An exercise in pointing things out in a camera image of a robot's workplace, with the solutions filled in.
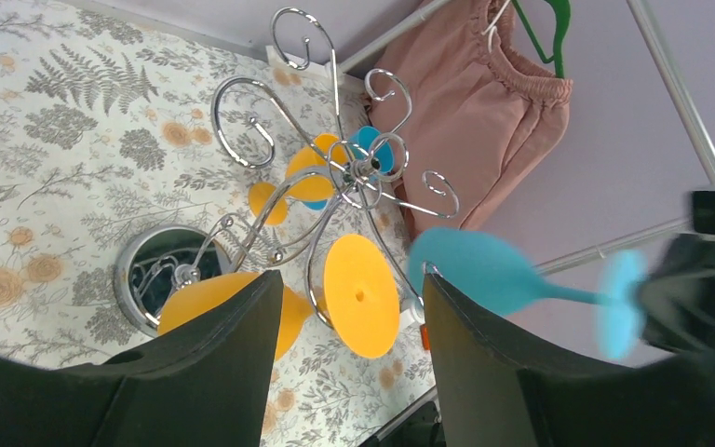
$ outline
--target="pink pants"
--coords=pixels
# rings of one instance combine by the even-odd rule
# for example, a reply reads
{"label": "pink pants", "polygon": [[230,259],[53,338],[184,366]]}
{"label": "pink pants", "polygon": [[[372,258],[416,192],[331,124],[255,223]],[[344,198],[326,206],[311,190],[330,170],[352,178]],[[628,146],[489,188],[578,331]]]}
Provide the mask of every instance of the pink pants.
{"label": "pink pants", "polygon": [[[398,75],[412,94],[412,116],[399,131],[410,150],[410,165],[395,185],[397,196],[449,212],[450,200],[421,181],[423,172],[433,169],[449,179],[461,201],[450,220],[405,209],[411,237],[433,226],[480,229],[568,126],[572,81],[556,78],[511,47],[513,7],[497,24],[492,51],[487,48],[481,32],[501,4],[450,2],[394,41],[377,62]],[[374,79],[377,92],[387,92],[386,78]],[[386,132],[405,111],[405,102],[393,98],[375,102],[369,116]]]}

